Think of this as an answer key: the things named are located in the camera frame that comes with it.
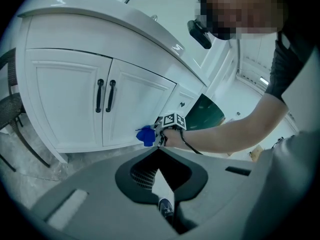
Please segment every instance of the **wicker chair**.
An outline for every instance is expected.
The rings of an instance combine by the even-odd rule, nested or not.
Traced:
[[[18,84],[17,76],[16,76],[16,49],[12,49],[6,52],[2,57],[0,57],[0,70],[8,64],[8,87],[9,87],[9,96],[0,100],[0,130],[10,125],[21,140],[21,142],[25,145],[25,147],[46,167],[50,168],[50,165],[46,163],[28,144],[26,139],[22,136],[19,131],[17,121],[19,121],[20,125],[22,125],[19,115],[24,113],[24,107],[22,104],[22,100],[19,93],[12,93],[11,87]],[[16,171],[0,154],[0,159],[2,159],[12,171]]]

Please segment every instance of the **green object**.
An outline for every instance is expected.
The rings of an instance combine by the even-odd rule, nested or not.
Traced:
[[[185,117],[186,130],[194,131],[218,126],[225,118],[221,109],[207,96],[201,94]]]

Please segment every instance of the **tile floor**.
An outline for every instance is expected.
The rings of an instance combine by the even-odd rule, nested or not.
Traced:
[[[23,123],[23,127],[20,127],[22,135],[33,149],[50,164],[50,168],[43,166],[14,133],[0,133],[0,154],[16,168],[16,172],[13,172],[0,160],[0,179],[11,198],[27,208],[31,208],[49,189],[80,169],[97,161],[144,148],[143,144],[139,144],[106,151],[71,153],[68,154],[69,163],[62,164],[42,143],[27,115],[22,115],[21,121]],[[205,153],[205,155],[228,157],[227,154]],[[174,200],[174,195],[160,171],[156,174],[152,192],[160,197],[168,198],[170,202]]]

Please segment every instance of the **hand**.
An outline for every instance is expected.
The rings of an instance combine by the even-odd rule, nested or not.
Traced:
[[[163,131],[163,134],[167,137],[167,140],[165,142],[166,147],[179,148],[181,146],[184,146],[179,131],[173,129],[165,129]]]

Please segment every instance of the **ceiling light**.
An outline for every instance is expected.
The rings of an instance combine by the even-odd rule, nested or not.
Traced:
[[[269,82],[267,80],[265,80],[263,77],[260,77],[260,81],[262,81],[263,83],[265,83],[266,85],[269,84]]]

